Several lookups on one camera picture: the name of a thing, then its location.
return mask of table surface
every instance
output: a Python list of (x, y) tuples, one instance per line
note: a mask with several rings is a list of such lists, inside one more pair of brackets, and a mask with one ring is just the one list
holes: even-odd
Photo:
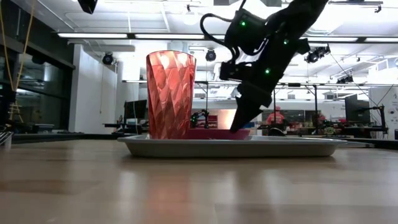
[(397, 171), (378, 149), (162, 160), (116, 141), (21, 144), (0, 151), (0, 223), (398, 223)]

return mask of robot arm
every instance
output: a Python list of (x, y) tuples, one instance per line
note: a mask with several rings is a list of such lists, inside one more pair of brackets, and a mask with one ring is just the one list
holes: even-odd
[[(204, 35), (232, 53), (232, 59), (221, 64), (220, 78), (241, 81), (238, 85), (241, 97), (236, 98), (238, 108), (231, 126), (233, 133), (259, 115), (261, 105), (268, 107), (271, 104), (271, 93), (294, 55), (310, 50), (308, 40), (300, 38), (318, 19), (328, 0), (293, 0), (288, 7), (267, 19), (243, 9), (245, 2), (242, 1), (232, 20), (205, 14), (200, 21)], [(207, 33), (203, 26), (207, 17), (231, 23), (224, 42)], [(247, 55), (259, 55), (258, 59), (236, 64), (239, 49)]]

